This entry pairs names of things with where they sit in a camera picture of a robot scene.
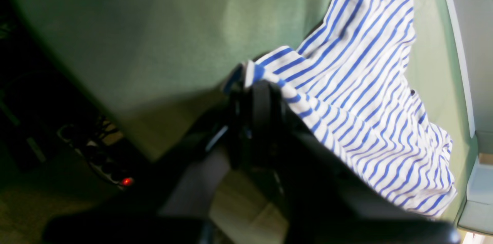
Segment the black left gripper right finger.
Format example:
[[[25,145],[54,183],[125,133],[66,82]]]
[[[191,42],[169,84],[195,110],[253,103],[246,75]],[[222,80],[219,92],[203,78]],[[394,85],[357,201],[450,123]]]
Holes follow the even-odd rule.
[[[458,244],[453,224],[393,205],[326,148],[281,97],[252,86],[252,168],[275,177],[289,226],[286,244]]]

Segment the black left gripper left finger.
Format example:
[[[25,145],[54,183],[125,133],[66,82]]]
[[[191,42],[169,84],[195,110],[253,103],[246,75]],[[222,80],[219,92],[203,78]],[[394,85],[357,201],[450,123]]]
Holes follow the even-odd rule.
[[[210,244],[209,212],[224,177],[249,156],[253,100],[246,67],[227,79],[226,104],[201,116],[154,168],[154,234],[159,244]]]

